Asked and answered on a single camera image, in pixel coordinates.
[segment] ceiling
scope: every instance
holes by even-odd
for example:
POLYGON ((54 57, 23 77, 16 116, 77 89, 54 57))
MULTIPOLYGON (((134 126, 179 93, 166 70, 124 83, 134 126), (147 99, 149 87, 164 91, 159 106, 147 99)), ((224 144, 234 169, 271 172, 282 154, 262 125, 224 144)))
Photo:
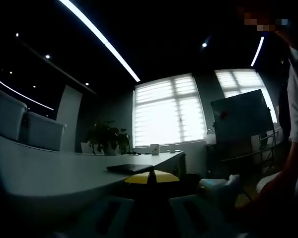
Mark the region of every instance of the ceiling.
MULTIPOLYGON (((218 2, 72 2, 115 47, 140 83, 188 72, 250 67, 262 36, 237 19, 235 6, 218 2)), ((58 0, 0 3, 0 79, 53 108, 65 84, 90 93, 22 43, 42 57, 49 54, 50 62, 82 84, 88 82, 97 95, 137 84, 58 0)), ((267 35, 255 66, 277 66, 280 44, 273 34, 267 35)))

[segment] person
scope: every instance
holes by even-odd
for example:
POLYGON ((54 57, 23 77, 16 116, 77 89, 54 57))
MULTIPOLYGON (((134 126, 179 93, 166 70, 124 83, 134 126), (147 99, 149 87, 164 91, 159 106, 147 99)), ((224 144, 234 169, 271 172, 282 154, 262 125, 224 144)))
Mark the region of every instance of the person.
POLYGON ((288 158, 282 171, 263 187, 259 196, 235 212, 246 227, 267 236, 298 232, 298 20, 278 20, 278 10, 274 5, 258 1, 238 8, 246 25, 256 25, 257 31, 277 34, 290 48, 287 91, 291 148, 288 158))

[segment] ceiling light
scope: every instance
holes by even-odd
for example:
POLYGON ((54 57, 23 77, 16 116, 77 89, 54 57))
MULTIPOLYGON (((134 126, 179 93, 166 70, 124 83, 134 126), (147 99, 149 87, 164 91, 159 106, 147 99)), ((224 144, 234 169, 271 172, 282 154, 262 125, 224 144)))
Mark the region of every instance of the ceiling light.
POLYGON ((252 62, 252 64, 250 65, 251 67, 253 67, 253 66, 254 66, 254 64, 255 64, 255 61, 256 61, 256 59, 257 59, 257 56, 258 56, 258 54, 259 54, 259 51, 260 51, 260 48, 262 48, 263 41, 264 41, 264 36, 262 36, 262 38, 260 39, 260 42, 259 42, 259 45, 258 45, 258 48, 257 48, 256 54, 255 54, 255 57, 254 57, 254 59, 253 59, 253 62, 252 62))
POLYGON ((129 74, 139 82, 140 79, 136 76, 133 70, 129 67, 126 61, 120 56, 115 48, 108 42, 104 35, 97 29, 97 27, 69 0, 60 0, 69 10, 72 11, 93 33, 99 38, 99 40, 110 50, 110 52, 119 60, 119 62, 125 67, 129 74))
POLYGON ((36 101, 34 101, 34 100, 32 100, 32 99, 30 99, 30 98, 28 98, 28 97, 26 97, 26 96, 24 96, 24 95, 20 94, 20 93, 18 93, 17 91, 13 90, 12 88, 10 88, 10 87, 6 86, 6 85, 5 85, 4 83, 2 83, 1 81, 0 81, 0 84, 2 84, 4 87, 6 87, 6 88, 10 89, 12 92, 15 92, 16 94, 18 94, 18 95, 22 96, 23 98, 26 98, 27 100, 30 100, 30 101, 32 101, 32 102, 34 102, 34 103, 37 103, 37 104, 39 104, 39 105, 41 105, 41 106, 43 106, 43 107, 45 107, 45 108, 48 108, 48 109, 50 109, 50 110, 54 111, 54 109, 52 109, 52 108, 49 108, 49 107, 47 107, 47 106, 45 106, 45 105, 43 105, 43 104, 41 104, 41 103, 38 103, 38 102, 36 102, 36 101))

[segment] gray wall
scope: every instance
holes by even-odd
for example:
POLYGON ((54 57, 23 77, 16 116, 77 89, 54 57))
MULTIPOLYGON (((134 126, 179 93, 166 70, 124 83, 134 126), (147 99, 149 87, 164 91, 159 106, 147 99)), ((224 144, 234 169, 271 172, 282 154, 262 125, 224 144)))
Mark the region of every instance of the gray wall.
MULTIPOLYGON (((271 95, 274 108, 278 105, 279 83, 277 80, 271 82, 269 74, 260 74, 271 95)), ((221 86, 213 71, 194 75, 199 90, 207 128, 213 129, 213 112, 211 102, 224 98, 221 86)), ((80 142, 86 142, 85 137, 88 130, 97 120, 115 120, 115 126, 126 128, 127 133, 132 136, 132 108, 133 92, 129 90, 119 95, 105 99, 90 99, 83 97, 76 132, 76 152, 81 152, 80 142)), ((185 151, 186 167, 188 173, 206 175, 206 147, 205 141, 183 143, 176 146, 176 149, 185 151)), ((166 151, 167 146, 160 148, 161 152, 166 151)), ((136 152, 150 152, 149 148, 137 148, 136 152)))
POLYGON ((80 92, 68 85, 65 86, 57 115, 57 121, 66 124, 62 140, 62 151, 75 151, 76 124, 81 97, 80 92))

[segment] window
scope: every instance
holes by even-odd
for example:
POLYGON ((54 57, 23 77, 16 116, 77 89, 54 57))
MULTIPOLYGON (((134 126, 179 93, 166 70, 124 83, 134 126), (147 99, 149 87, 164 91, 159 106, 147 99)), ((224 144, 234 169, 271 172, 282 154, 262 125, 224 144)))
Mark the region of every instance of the window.
POLYGON ((190 74, 156 80, 135 90, 133 145, 201 140, 205 121, 190 74))
POLYGON ((269 93, 261 77, 253 69, 216 70, 215 74, 226 98, 254 90, 262 90, 273 123, 277 123, 276 113, 269 93))

